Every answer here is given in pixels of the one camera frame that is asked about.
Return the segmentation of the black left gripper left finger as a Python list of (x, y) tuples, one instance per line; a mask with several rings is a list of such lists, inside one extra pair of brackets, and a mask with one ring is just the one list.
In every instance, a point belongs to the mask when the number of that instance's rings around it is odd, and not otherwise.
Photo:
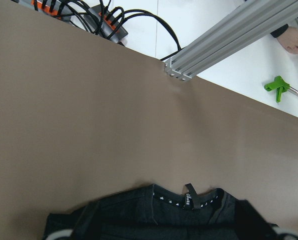
[(70, 238), (72, 240), (99, 240), (101, 236), (100, 202), (93, 201), (85, 206), (78, 218)]

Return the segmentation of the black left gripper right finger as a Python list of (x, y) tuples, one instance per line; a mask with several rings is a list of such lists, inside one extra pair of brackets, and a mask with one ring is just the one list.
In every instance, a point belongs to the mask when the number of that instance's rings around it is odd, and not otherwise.
[(278, 236), (247, 200), (235, 203), (235, 233), (239, 240), (276, 240)]

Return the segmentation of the bystander bare hand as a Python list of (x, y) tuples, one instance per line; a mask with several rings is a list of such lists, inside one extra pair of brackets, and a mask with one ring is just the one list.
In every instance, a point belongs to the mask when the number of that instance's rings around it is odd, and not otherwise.
[(279, 44), (290, 54), (298, 54), (298, 29), (288, 27), (284, 33), (277, 37)]

